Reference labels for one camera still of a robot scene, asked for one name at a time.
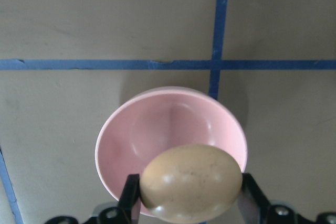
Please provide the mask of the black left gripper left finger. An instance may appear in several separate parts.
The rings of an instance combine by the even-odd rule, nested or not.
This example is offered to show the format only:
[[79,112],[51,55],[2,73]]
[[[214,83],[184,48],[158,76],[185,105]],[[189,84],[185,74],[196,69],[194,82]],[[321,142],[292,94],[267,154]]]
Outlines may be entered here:
[[140,216],[140,175],[127,177],[118,203],[119,223],[138,223]]

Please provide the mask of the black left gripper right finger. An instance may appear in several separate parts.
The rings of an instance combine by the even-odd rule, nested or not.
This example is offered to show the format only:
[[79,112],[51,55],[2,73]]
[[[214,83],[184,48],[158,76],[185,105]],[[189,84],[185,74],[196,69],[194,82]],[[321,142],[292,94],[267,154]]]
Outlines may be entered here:
[[270,201],[250,173],[242,173],[243,183],[238,197],[238,209],[245,223],[266,223]]

